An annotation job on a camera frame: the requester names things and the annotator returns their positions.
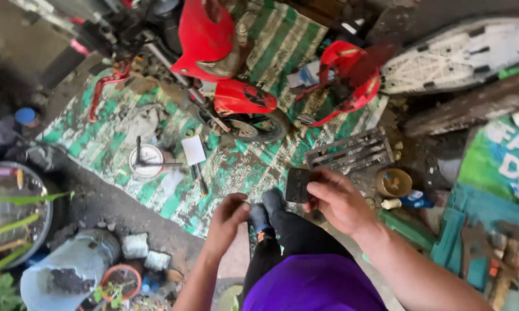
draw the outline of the human hand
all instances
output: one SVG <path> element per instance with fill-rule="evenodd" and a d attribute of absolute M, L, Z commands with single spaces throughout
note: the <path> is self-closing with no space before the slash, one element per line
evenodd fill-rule
<path fill-rule="evenodd" d="M 361 193 L 345 176 L 321 169 L 313 171 L 311 179 L 308 192 L 314 197 L 304 204 L 306 212 L 317 207 L 335 228 L 350 236 L 377 222 Z"/>
<path fill-rule="evenodd" d="M 243 193 L 231 193 L 226 195 L 223 201 L 215 209 L 211 217 L 210 228 L 206 242 L 202 248 L 208 256 L 221 261 L 236 237 L 239 223 L 248 219 L 250 204 L 244 202 L 248 196 Z"/>

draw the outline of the green and white tarp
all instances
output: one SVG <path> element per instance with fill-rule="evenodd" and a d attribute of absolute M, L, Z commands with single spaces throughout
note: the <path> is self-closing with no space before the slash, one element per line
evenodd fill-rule
<path fill-rule="evenodd" d="M 89 123 L 86 120 L 89 104 L 99 78 L 93 77 L 86 90 L 75 96 L 43 132 L 42 140 L 65 146 L 72 159 L 105 182 L 119 187 L 191 234 L 205 236 L 210 217 L 224 195 L 242 192 L 257 201 L 270 187 L 284 188 L 287 170 L 303 164 L 305 151 L 376 125 L 387 97 L 376 97 L 365 108 L 342 114 L 322 127 L 300 124 L 296 120 L 300 114 L 311 113 L 320 118 L 335 105 L 326 94 L 312 95 L 295 103 L 286 78 L 292 69 L 315 60 L 315 49 L 327 28 L 272 0 L 251 2 L 244 11 L 247 13 L 240 22 L 249 26 L 249 38 L 255 41 L 244 75 L 278 98 L 278 106 L 293 123 L 284 139 L 274 143 L 229 141 L 220 145 L 218 137 L 207 133 L 207 129 L 178 109 L 174 100 L 159 88 L 136 95 L 128 88 L 120 91 L 115 85 L 107 85 L 98 110 L 99 120 Z M 208 196 L 201 196 L 198 181 L 191 178 L 188 168 L 183 168 L 185 176 L 174 193 L 164 189 L 172 174 L 161 174 L 148 182 L 132 176 L 128 155 L 135 145 L 124 142 L 126 133 L 116 131 L 116 126 L 129 109 L 147 103 L 165 105 L 169 117 L 159 124 L 162 134 L 156 145 L 171 151 L 177 162 L 186 162 L 180 144 L 185 131 L 194 129 L 206 141 L 211 150 L 206 151 L 202 172 L 209 186 Z"/>

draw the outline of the handlebar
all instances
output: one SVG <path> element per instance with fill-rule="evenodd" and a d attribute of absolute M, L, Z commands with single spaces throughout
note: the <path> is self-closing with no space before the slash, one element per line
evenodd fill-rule
<path fill-rule="evenodd" d="M 44 90 L 52 90 L 57 87 L 92 52 L 76 39 L 72 39 L 70 45 L 56 56 L 41 74 L 39 82 L 42 88 Z"/>

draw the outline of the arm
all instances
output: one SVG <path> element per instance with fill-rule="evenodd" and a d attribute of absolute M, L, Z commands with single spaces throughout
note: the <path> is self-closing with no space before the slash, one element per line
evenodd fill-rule
<path fill-rule="evenodd" d="M 488 310 L 483 296 L 467 282 L 425 258 L 375 216 L 346 177 L 321 170 L 308 184 L 317 207 L 339 231 L 351 236 L 410 311 Z"/>
<path fill-rule="evenodd" d="M 235 239 L 238 224 L 248 219 L 250 205 L 244 202 L 246 198 L 242 193 L 229 194 L 215 210 L 204 247 L 173 311 L 211 309 L 219 262 Z"/>

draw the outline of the purple shirt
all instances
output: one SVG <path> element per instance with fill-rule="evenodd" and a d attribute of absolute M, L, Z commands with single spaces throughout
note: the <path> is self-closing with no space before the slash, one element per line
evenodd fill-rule
<path fill-rule="evenodd" d="M 267 272 L 249 291 L 243 311 L 386 311 L 377 290 L 352 260 L 294 255 Z"/>

